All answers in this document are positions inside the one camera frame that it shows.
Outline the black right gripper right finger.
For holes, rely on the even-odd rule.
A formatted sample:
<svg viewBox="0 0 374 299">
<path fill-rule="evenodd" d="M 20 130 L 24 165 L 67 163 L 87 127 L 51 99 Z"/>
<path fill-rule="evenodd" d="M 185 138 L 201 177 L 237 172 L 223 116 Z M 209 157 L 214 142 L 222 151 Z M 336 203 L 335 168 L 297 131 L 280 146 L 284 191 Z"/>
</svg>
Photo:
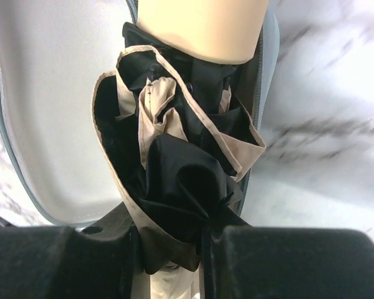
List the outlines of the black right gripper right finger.
<svg viewBox="0 0 374 299">
<path fill-rule="evenodd" d="M 229 225 L 203 247 L 203 298 L 374 298 L 374 243 L 357 230 Z"/>
</svg>

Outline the beige black umbrella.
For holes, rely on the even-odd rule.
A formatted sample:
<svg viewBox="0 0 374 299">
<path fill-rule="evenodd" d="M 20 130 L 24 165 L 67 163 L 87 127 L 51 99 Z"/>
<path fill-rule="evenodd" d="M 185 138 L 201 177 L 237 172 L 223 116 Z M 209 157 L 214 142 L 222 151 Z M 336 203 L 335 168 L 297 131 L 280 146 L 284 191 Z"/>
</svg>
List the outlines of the beige black umbrella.
<svg viewBox="0 0 374 299">
<path fill-rule="evenodd" d="M 267 1 L 138 1 L 92 120 L 152 298 L 197 294 L 201 232 L 265 151 L 254 124 Z"/>
</svg>

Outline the mint green umbrella case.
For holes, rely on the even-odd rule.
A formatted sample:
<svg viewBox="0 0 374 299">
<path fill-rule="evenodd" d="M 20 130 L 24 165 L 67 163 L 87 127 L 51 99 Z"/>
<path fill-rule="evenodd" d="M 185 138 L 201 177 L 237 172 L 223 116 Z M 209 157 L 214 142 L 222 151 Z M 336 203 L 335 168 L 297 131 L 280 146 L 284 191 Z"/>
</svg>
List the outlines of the mint green umbrella case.
<svg viewBox="0 0 374 299">
<path fill-rule="evenodd" d="M 100 75 L 115 66 L 136 1 L 0 1 L 0 135 L 39 214 L 85 227 L 116 207 L 92 124 Z"/>
</svg>

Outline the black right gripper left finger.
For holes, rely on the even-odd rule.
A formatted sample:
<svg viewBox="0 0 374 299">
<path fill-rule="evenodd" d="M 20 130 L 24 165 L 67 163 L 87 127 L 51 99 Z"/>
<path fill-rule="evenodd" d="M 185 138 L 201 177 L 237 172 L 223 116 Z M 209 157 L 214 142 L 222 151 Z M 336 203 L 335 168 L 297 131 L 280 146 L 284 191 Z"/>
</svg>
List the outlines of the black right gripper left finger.
<svg viewBox="0 0 374 299">
<path fill-rule="evenodd" d="M 139 298 L 138 233 L 120 204 L 81 231 L 0 217 L 0 298 Z"/>
</svg>

